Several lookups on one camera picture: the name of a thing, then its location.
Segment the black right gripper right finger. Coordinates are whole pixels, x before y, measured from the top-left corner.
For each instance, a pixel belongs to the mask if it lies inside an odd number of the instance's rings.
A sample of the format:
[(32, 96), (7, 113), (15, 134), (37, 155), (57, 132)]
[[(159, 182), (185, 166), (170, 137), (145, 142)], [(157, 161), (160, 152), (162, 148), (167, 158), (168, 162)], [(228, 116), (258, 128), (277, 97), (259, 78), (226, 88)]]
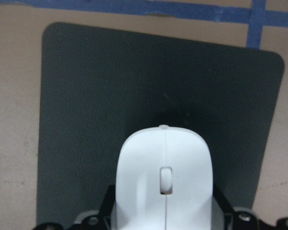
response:
[(213, 197), (225, 215), (229, 216), (234, 213), (232, 205), (216, 185), (213, 186)]

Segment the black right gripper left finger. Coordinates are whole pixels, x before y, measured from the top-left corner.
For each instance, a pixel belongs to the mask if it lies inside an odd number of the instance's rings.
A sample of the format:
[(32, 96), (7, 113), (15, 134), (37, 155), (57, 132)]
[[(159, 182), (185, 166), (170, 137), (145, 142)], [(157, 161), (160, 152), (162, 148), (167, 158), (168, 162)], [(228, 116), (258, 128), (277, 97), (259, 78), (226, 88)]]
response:
[(103, 201), (99, 210), (99, 215), (110, 216), (114, 203), (115, 203), (115, 185), (110, 185), (107, 188), (106, 194), (103, 198)]

